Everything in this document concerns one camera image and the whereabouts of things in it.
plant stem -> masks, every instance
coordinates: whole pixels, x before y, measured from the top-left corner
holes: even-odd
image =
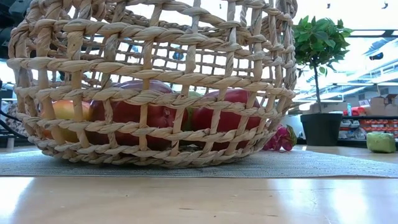
[[[318,103],[319,113],[322,113],[321,97],[319,95],[318,70],[317,70],[317,65],[315,63],[313,64],[313,70],[315,72],[314,78],[315,78],[315,88],[317,90],[317,103]]]

gray placemat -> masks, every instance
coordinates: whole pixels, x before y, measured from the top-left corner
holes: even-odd
[[[398,164],[309,151],[259,152],[232,164],[189,169],[71,163],[40,151],[0,155],[0,175],[109,177],[398,177]]]

black pot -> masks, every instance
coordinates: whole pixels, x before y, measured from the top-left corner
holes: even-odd
[[[307,145],[336,146],[342,117],[335,113],[301,115]]]

pink flower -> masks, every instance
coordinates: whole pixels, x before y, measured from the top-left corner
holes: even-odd
[[[266,143],[263,150],[279,151],[283,147],[286,151],[290,151],[296,143],[297,137],[293,128],[289,125],[287,127],[279,125],[275,135]]]

apple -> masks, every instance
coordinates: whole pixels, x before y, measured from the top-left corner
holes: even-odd
[[[211,96],[217,97],[219,91],[214,91],[206,94],[204,97]],[[232,103],[247,103],[249,99],[249,91],[242,89],[228,89],[225,94],[225,101],[229,101]],[[254,107],[260,108],[260,104],[257,99],[254,102]],[[208,108],[198,108],[193,112],[192,116],[192,128],[194,131],[203,130],[211,127],[211,117],[213,116],[213,110]],[[238,128],[239,121],[241,120],[241,115],[235,114],[233,112],[221,112],[220,120],[218,122],[217,131],[218,132],[228,132],[230,130],[235,130]],[[260,124],[259,117],[250,117],[248,123],[246,125],[246,130],[250,130],[259,126]],[[237,149],[245,147],[247,141],[241,141],[238,143]],[[198,142],[199,146],[204,146],[205,142]],[[215,142],[212,150],[219,151],[222,149],[226,149],[229,145],[229,142]]]
[[[203,97],[202,94],[197,93],[195,91],[189,91],[188,96],[191,97]],[[183,131],[192,131],[192,116],[193,116],[193,112],[194,112],[194,108],[192,107],[187,107],[187,113],[188,113],[188,119],[187,122],[185,123],[185,125],[182,127]]]
[[[83,107],[83,118],[84,120],[89,120],[90,118],[90,104],[87,102],[81,102]],[[75,116],[75,112],[73,110],[73,101],[72,100],[58,100],[52,103],[55,112],[55,119],[73,119]],[[41,116],[45,118],[45,112],[43,111]],[[44,130],[44,136],[49,139],[53,139],[51,135],[51,131]],[[70,131],[68,129],[61,128],[61,134],[64,140],[68,142],[78,142],[79,139],[76,135],[76,132]]]
[[[125,82],[120,88],[123,89],[142,89],[142,80],[132,80]],[[151,80],[149,83],[150,90],[160,91],[162,93],[172,93],[172,89],[164,84],[163,82],[157,80]],[[113,109],[113,121],[116,123],[127,123],[136,122],[139,123],[141,106],[130,105],[123,101],[112,102]],[[91,121],[104,121],[104,107],[102,101],[93,101],[90,106],[90,111],[92,113]],[[175,109],[168,108],[166,106],[148,106],[147,110],[147,125],[149,127],[156,128],[167,128],[172,127],[174,124],[174,118],[176,114]],[[187,120],[187,112],[184,113],[182,125],[185,124]],[[118,144],[125,146],[136,146],[139,144],[139,138],[132,136],[131,134],[124,134],[116,132],[116,140]],[[89,133],[89,141],[93,144],[107,144],[109,143],[108,137],[105,134]],[[161,150],[165,149],[170,145],[170,141],[155,138],[152,136],[146,136],[147,145],[151,149]]]

